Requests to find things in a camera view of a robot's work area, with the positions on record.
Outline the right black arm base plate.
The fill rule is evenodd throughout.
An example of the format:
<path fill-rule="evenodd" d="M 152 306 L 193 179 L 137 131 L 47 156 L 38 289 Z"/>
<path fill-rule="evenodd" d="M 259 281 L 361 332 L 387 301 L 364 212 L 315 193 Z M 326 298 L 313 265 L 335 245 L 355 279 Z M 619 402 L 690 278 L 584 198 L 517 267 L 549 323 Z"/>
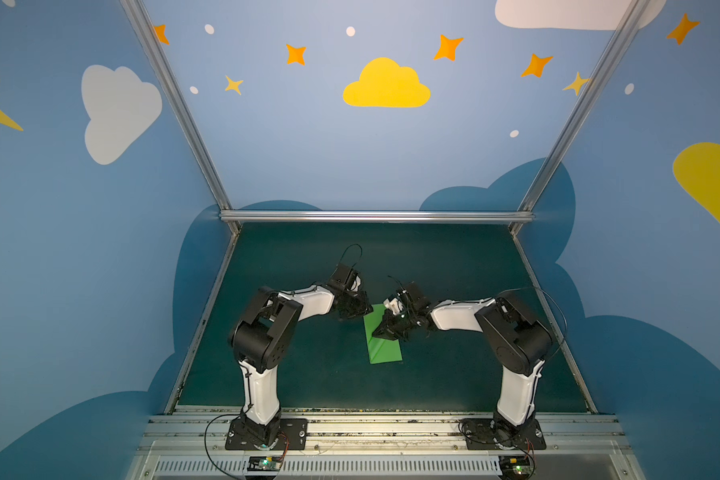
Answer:
<path fill-rule="evenodd" d="M 544 434 L 539 422 L 514 426 L 492 418 L 465 418 L 458 424 L 459 432 L 469 450 L 545 450 Z"/>

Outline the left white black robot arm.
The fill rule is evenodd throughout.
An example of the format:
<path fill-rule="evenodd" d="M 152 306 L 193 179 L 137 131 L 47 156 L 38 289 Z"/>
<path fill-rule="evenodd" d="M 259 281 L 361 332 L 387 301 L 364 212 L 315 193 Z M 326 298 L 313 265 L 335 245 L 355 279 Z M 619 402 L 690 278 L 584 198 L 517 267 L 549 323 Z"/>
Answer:
<path fill-rule="evenodd" d="M 233 424 L 235 434 L 262 449 L 276 444 L 282 412 L 277 370 L 300 321 L 331 312 L 354 319 L 371 311 L 359 272 L 343 263 L 336 265 L 327 281 L 303 289 L 260 287 L 229 336 L 245 397 Z"/>

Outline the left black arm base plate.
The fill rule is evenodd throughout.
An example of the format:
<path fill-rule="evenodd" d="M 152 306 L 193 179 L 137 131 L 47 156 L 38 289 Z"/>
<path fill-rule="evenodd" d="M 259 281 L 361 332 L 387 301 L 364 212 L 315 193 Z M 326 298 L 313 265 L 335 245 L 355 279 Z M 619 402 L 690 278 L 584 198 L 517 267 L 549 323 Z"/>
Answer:
<path fill-rule="evenodd" d="M 274 418 L 267 425 L 250 419 L 235 419 L 229 427 L 224 448 L 228 451 L 243 450 L 304 450 L 308 433 L 306 418 Z"/>

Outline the green square paper sheet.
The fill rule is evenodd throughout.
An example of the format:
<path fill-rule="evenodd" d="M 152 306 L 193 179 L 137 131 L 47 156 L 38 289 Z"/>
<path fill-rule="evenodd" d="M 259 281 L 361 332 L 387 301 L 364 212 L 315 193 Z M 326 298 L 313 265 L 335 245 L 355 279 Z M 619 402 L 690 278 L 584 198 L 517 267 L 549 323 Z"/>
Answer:
<path fill-rule="evenodd" d="M 372 311 L 363 318 L 368 358 L 371 365 L 403 360 L 397 340 L 385 340 L 373 336 L 374 330 L 381 324 L 384 310 L 385 308 L 381 304 L 373 305 Z"/>

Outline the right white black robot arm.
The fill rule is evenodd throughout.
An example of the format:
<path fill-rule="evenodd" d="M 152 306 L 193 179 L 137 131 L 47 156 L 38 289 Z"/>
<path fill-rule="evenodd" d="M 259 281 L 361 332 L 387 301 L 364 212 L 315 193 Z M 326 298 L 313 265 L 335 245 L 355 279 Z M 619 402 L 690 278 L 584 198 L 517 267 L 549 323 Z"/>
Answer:
<path fill-rule="evenodd" d="M 411 282 L 383 306 L 374 338 L 406 340 L 417 328 L 483 335 L 502 365 L 501 392 L 485 442 L 505 450 L 546 448 L 535 399 L 553 335 L 516 289 L 478 300 L 446 299 L 434 304 Z"/>

